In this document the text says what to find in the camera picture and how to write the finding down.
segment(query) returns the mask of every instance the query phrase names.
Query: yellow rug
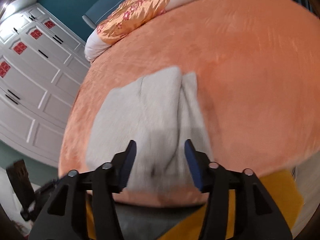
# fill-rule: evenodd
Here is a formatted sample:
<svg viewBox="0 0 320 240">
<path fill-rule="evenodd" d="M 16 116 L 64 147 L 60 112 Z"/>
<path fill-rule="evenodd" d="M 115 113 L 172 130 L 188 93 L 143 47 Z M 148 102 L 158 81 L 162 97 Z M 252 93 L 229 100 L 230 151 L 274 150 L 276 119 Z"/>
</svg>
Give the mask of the yellow rug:
<svg viewBox="0 0 320 240">
<path fill-rule="evenodd" d="M 303 205 L 303 198 L 298 192 L 296 184 L 289 171 L 280 171 L 260 178 L 273 200 L 279 207 L 290 228 L 293 227 Z M 235 192 L 229 191 L 229 215 L 226 239 L 234 233 L 235 222 Z M 206 206 L 181 221 L 158 240 L 198 240 Z M 93 215 L 90 205 L 87 204 L 88 235 L 95 238 Z"/>
</svg>

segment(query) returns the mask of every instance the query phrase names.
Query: white wardrobe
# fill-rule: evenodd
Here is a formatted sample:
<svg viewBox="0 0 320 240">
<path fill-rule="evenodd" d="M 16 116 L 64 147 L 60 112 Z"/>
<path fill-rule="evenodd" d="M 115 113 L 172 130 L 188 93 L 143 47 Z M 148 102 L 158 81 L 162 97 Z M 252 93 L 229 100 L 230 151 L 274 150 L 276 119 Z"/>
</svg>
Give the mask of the white wardrobe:
<svg viewBox="0 0 320 240">
<path fill-rule="evenodd" d="M 0 139 L 57 167 L 68 116 L 90 64 L 85 43 L 40 4 L 0 24 Z"/>
</svg>

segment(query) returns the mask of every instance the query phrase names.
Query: white pillow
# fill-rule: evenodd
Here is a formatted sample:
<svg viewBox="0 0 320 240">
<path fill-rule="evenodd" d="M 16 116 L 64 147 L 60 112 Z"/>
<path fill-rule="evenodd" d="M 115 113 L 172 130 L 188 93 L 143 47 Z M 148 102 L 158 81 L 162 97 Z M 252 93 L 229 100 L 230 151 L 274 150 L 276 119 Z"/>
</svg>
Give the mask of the white pillow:
<svg viewBox="0 0 320 240">
<path fill-rule="evenodd" d="M 111 45 L 103 42 L 95 29 L 87 39 L 87 43 L 84 47 L 85 58 L 92 63 L 98 56 L 105 52 Z"/>
</svg>

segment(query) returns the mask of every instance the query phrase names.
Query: orange floral pillowcase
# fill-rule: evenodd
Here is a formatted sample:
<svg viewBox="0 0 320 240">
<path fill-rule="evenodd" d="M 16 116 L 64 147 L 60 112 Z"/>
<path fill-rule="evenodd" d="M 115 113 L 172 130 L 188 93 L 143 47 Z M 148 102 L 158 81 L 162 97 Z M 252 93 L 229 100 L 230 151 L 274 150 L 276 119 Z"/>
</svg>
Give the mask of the orange floral pillowcase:
<svg viewBox="0 0 320 240">
<path fill-rule="evenodd" d="M 170 0 L 126 0 L 97 27 L 97 34 L 113 45 L 154 17 L 165 13 Z"/>
</svg>

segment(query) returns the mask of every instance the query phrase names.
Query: ceiling light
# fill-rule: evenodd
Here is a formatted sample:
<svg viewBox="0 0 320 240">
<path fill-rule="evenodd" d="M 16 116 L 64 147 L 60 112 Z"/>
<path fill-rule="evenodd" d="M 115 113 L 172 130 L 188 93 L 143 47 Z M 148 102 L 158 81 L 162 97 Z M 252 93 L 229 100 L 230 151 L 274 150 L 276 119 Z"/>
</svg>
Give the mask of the ceiling light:
<svg viewBox="0 0 320 240">
<path fill-rule="evenodd" d="M 16 8 L 14 5 L 9 4 L 6 6 L 6 9 L 5 9 L 6 14 L 11 15 L 11 14 L 15 13 L 15 11 L 16 11 Z"/>
</svg>

